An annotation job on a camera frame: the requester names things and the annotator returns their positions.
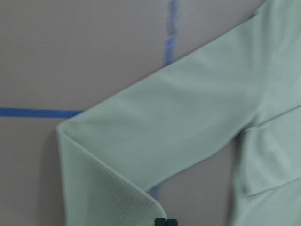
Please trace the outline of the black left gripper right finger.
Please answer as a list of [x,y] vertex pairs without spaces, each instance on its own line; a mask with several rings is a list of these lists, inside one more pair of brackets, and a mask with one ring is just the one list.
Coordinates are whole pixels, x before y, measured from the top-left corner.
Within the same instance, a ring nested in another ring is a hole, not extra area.
[[166,226],[178,226],[177,219],[167,219]]

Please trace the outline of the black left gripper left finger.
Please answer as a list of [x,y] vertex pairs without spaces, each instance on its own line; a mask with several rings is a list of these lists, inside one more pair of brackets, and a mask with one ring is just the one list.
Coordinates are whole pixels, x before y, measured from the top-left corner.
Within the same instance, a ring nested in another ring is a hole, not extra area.
[[166,226],[166,219],[165,218],[156,218],[154,220],[155,226]]

